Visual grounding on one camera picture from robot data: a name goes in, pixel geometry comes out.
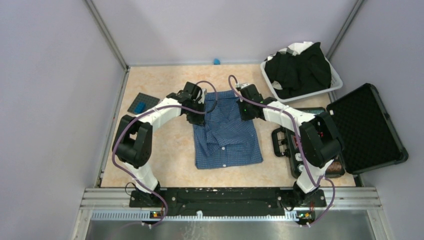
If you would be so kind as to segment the blue checkered long sleeve shirt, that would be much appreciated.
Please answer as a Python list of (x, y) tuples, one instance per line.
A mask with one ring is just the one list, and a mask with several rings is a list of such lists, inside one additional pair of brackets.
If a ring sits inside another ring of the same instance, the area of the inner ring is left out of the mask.
[(193, 126), (195, 166), (200, 170), (259, 164), (263, 156), (252, 120), (243, 121), (231, 91), (217, 93), (217, 105)]

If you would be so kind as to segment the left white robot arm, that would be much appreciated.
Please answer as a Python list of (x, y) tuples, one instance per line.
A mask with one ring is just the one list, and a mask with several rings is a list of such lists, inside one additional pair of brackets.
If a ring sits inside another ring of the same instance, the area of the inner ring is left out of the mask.
[(178, 92), (168, 94), (157, 105), (135, 116), (124, 115), (112, 146), (112, 163), (128, 174), (142, 192), (141, 200), (149, 207), (160, 202), (159, 181), (149, 165), (153, 134), (167, 122), (182, 115), (192, 125), (202, 125), (207, 90), (187, 82)]

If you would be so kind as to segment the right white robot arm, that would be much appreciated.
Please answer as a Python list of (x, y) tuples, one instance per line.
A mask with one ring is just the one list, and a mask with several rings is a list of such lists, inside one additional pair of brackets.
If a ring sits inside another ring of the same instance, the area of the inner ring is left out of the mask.
[(236, 84), (242, 120), (262, 119), (295, 134), (304, 170), (294, 184), (293, 200), (307, 206), (314, 198), (325, 172), (345, 147), (329, 113), (312, 114), (292, 108), (273, 97), (263, 98), (254, 84)]

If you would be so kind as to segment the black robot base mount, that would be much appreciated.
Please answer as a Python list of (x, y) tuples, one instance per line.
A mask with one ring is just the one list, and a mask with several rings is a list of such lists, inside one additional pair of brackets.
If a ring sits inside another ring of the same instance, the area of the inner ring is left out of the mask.
[(133, 190), (131, 208), (156, 208), (169, 217), (194, 216), (201, 211), (206, 217), (283, 216), (289, 210), (326, 207), (323, 190), (301, 193), (291, 187), (169, 187), (152, 193)]

